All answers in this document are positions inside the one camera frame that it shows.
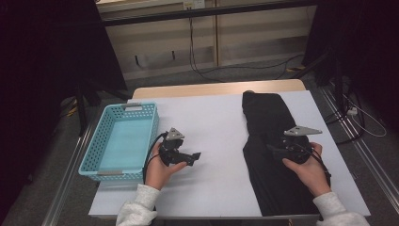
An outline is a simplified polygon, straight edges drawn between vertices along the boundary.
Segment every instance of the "blue plastic basket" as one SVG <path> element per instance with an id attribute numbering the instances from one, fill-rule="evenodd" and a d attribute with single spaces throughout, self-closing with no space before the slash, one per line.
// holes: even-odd
<path id="1" fill-rule="evenodd" d="M 79 174 L 94 181 L 142 179 L 158 122 L 156 103 L 108 105 L 88 144 Z"/>

